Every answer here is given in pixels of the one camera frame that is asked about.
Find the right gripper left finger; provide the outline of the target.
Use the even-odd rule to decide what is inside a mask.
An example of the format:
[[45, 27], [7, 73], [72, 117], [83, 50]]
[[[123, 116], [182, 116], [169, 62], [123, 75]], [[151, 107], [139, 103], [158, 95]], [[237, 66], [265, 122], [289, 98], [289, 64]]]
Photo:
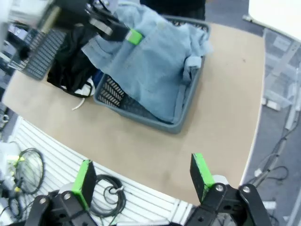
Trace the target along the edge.
[[25, 224], [27, 226], [96, 226], [89, 209], [96, 186], [91, 160], [84, 160], [75, 181], [48, 195], [37, 196]]

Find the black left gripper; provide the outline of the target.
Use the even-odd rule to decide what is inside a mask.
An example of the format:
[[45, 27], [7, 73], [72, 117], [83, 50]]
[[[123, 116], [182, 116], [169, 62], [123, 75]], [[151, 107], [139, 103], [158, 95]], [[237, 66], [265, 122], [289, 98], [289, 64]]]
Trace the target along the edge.
[[102, 0], [51, 0], [41, 17], [41, 32], [52, 28], [70, 30], [77, 24], [91, 24], [107, 41], [138, 45], [143, 35], [111, 16]]

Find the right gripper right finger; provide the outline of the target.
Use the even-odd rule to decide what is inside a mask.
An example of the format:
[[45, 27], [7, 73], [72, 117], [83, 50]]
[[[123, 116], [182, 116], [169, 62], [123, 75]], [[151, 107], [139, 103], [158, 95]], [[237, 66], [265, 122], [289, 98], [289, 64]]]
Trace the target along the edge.
[[270, 218], [256, 187], [217, 183], [201, 153], [193, 153], [190, 176], [200, 205], [188, 218], [189, 226], [211, 226], [219, 214], [229, 214], [237, 226], [269, 226]]

